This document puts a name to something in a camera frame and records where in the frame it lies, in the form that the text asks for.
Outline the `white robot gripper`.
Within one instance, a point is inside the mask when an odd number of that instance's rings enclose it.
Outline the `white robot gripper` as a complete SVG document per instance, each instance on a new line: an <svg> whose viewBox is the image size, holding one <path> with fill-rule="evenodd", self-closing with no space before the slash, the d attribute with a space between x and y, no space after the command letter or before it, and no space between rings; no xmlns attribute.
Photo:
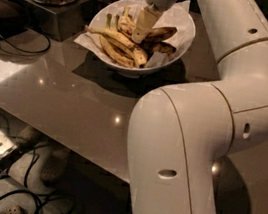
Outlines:
<svg viewBox="0 0 268 214"><path fill-rule="evenodd" d="M142 42L154 25L159 21L162 12L172 7L177 0L145 0L148 6L140 9L136 25L132 33L132 41Z"/></svg>

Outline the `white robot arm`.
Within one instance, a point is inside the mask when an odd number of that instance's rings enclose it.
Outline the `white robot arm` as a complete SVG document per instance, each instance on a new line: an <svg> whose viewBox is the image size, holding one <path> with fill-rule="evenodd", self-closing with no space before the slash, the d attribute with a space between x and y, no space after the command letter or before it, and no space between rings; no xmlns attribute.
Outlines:
<svg viewBox="0 0 268 214"><path fill-rule="evenodd" d="M132 110L132 214L215 214L219 157L268 138L268 22L255 0L197 0L219 79L163 86Z"/></svg>

